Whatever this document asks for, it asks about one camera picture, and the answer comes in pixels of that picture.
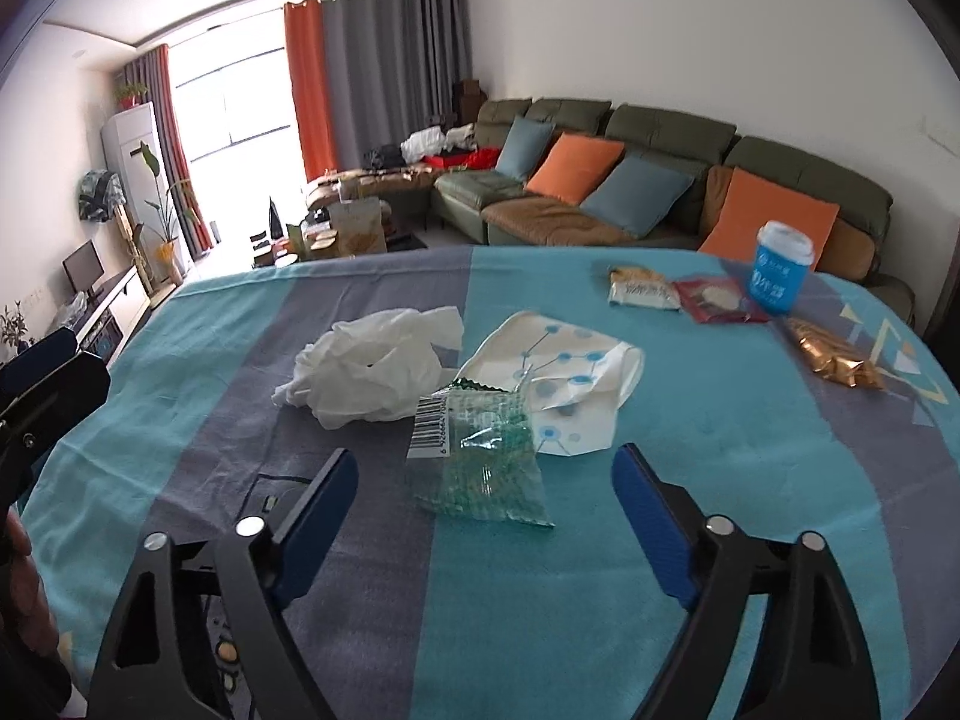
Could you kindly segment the left hand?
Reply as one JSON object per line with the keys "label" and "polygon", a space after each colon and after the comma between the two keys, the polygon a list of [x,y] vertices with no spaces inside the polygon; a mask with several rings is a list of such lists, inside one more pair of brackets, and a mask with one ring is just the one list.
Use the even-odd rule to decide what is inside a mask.
{"label": "left hand", "polygon": [[53,661],[59,634],[31,539],[13,507],[5,512],[2,544],[10,548],[2,561],[2,665],[39,694],[59,686],[59,665]]}

